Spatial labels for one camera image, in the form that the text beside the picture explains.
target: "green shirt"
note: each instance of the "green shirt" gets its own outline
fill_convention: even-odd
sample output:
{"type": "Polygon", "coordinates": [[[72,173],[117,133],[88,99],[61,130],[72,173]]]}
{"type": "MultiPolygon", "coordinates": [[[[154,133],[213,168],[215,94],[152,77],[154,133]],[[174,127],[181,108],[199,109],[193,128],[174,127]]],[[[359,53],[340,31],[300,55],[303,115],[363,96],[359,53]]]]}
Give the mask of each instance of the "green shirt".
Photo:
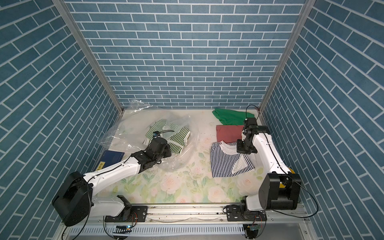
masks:
{"type": "MultiPolygon", "coordinates": [[[[215,108],[212,113],[223,125],[243,125],[245,120],[245,112],[235,110],[215,108]]],[[[247,117],[254,118],[255,115],[247,113],[247,117]]]]}

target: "aluminum frame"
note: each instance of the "aluminum frame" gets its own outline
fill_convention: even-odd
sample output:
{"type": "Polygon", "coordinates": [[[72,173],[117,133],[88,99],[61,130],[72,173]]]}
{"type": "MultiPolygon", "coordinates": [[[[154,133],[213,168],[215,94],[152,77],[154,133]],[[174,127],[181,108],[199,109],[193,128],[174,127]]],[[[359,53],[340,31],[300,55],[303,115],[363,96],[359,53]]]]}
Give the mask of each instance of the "aluminum frame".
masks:
{"type": "Polygon", "coordinates": [[[295,46],[297,39],[299,38],[301,30],[304,27],[304,23],[306,22],[315,2],[316,2],[316,0],[306,0],[306,2],[303,5],[303,8],[301,9],[299,18],[297,19],[297,22],[296,22],[296,24],[292,30],[291,36],[287,42],[286,47],[284,48],[284,52],[281,55],[281,59],[279,61],[279,64],[276,67],[276,70],[272,76],[271,82],[269,83],[269,86],[265,92],[264,98],[260,104],[260,111],[261,112],[264,111],[264,109],[265,109],[265,107],[269,101],[269,98],[272,95],[273,89],[275,88],[277,82],[279,81],[279,78],[281,76],[281,73],[283,72],[285,64],[288,61],[288,58],[292,52],[292,49],[295,46]]]}
{"type": "Polygon", "coordinates": [[[117,96],[115,95],[113,89],[111,88],[107,80],[107,77],[105,76],[99,63],[97,62],[95,56],[93,55],[88,43],[86,42],[83,34],[80,31],[79,26],[76,24],[76,21],[73,18],[64,0],[52,0],[52,2],[55,5],[57,11],[60,13],[64,22],[67,24],[67,27],[69,28],[77,44],[80,46],[81,50],[83,51],[92,69],[95,71],[97,77],[99,78],[99,81],[104,86],[109,97],[112,99],[113,104],[116,106],[120,114],[123,113],[124,108],[122,107],[121,103],[117,99],[117,96]]]}
{"type": "MultiPolygon", "coordinates": [[[[173,225],[196,225],[196,224],[205,224],[205,225],[223,225],[232,226],[234,224],[243,224],[243,223],[252,223],[252,221],[239,221],[239,222],[228,222],[226,214],[223,213],[223,208],[226,205],[231,203],[222,203],[222,204],[147,204],[148,212],[145,222],[139,223],[141,226],[148,227],[162,227],[162,226],[173,226],[173,225]]],[[[297,216],[306,215],[304,205],[299,203],[295,210],[286,210],[283,211],[287,214],[293,214],[297,216]]],[[[272,210],[266,211],[267,215],[267,224],[277,224],[277,223],[298,223],[300,230],[303,234],[304,240],[317,240],[317,236],[313,230],[311,221],[307,218],[294,218],[289,217],[272,210]]],[[[103,235],[104,230],[101,232],[94,231],[91,229],[102,229],[101,217],[90,217],[88,219],[84,233],[86,235],[103,235]]],[[[107,228],[114,228],[116,225],[122,223],[106,223],[107,228]]],[[[76,224],[75,226],[70,227],[66,230],[65,237],[73,236],[78,233],[78,230],[81,229],[84,225],[84,221],[76,224]]],[[[56,232],[53,240],[60,240],[61,234],[64,231],[64,226],[60,225],[58,231],[56,232]]]]}

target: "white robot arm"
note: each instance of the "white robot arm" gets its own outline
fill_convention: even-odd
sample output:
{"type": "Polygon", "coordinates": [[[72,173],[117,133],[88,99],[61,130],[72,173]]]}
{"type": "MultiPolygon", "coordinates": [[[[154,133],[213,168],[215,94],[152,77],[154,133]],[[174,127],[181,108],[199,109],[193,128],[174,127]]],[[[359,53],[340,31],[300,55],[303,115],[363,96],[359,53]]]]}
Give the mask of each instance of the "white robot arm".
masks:
{"type": "Polygon", "coordinates": [[[282,161],[268,127],[257,125],[255,118],[248,118],[244,121],[242,136],[237,141],[237,152],[254,154],[256,162],[267,170],[258,194],[242,201],[244,208],[247,211],[296,209],[301,178],[291,173],[282,161]]]}
{"type": "Polygon", "coordinates": [[[145,150],[131,154],[126,160],[95,172],[71,173],[53,198],[52,205],[68,227],[87,216],[112,216],[125,221],[132,214],[132,205],[124,196],[102,198],[96,197],[96,194],[107,186],[145,171],[162,158],[170,156],[167,140],[160,137],[160,133],[156,133],[145,150]]]}
{"type": "MultiPolygon", "coordinates": [[[[292,174],[280,158],[266,126],[258,126],[255,118],[246,119],[243,139],[237,141],[237,152],[254,154],[256,161],[268,170],[258,194],[242,200],[244,211],[296,208],[301,179],[298,174],[292,174]]],[[[53,198],[52,205],[66,226],[73,226],[87,216],[111,216],[125,221],[133,213],[132,205],[124,196],[101,198],[96,194],[170,156],[169,144],[159,132],[155,132],[155,137],[144,151],[133,153],[129,158],[95,172],[71,173],[53,198]]]]}

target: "brick wallpaper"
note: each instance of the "brick wallpaper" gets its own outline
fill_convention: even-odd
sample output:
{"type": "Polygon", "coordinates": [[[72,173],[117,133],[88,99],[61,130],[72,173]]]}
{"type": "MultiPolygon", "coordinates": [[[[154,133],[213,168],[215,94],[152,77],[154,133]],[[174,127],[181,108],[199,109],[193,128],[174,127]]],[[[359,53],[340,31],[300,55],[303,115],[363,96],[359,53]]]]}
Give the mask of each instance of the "brick wallpaper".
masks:
{"type": "Polygon", "coordinates": [[[384,1],[317,0],[265,111],[319,202],[319,239],[384,239],[383,13],[384,1]]]}
{"type": "Polygon", "coordinates": [[[304,0],[68,0],[124,106],[258,104],[304,0]]]}
{"type": "Polygon", "coordinates": [[[53,237],[53,196],[116,117],[51,0],[0,0],[0,239],[53,237]]]}

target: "folded clothing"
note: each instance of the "folded clothing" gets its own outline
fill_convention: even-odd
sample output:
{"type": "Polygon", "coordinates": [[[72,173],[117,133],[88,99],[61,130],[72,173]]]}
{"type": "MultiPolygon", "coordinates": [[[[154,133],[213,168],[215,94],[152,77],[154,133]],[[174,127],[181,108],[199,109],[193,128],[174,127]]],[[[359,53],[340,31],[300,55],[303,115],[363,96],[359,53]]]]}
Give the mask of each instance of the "folded clothing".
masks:
{"type": "Polygon", "coordinates": [[[241,133],[244,125],[217,125],[216,126],[216,138],[218,142],[236,142],[241,139],[241,133]]]}
{"type": "MultiPolygon", "coordinates": [[[[223,125],[243,125],[245,112],[238,112],[230,109],[215,108],[212,113],[223,125]]],[[[247,117],[254,118],[255,115],[247,113],[247,117]]]]}
{"type": "Polygon", "coordinates": [[[254,169],[251,160],[236,152],[235,142],[215,142],[211,149],[212,177],[233,177],[254,169]]]}
{"type": "Polygon", "coordinates": [[[152,126],[149,127],[149,131],[145,134],[146,139],[144,140],[144,145],[149,145],[153,139],[153,132],[155,131],[166,131],[173,130],[172,136],[167,138],[167,141],[170,146],[170,151],[175,154],[179,154],[182,152],[183,148],[187,144],[190,131],[186,127],[180,127],[177,124],[168,122],[165,119],[160,119],[156,121],[152,126]]]}

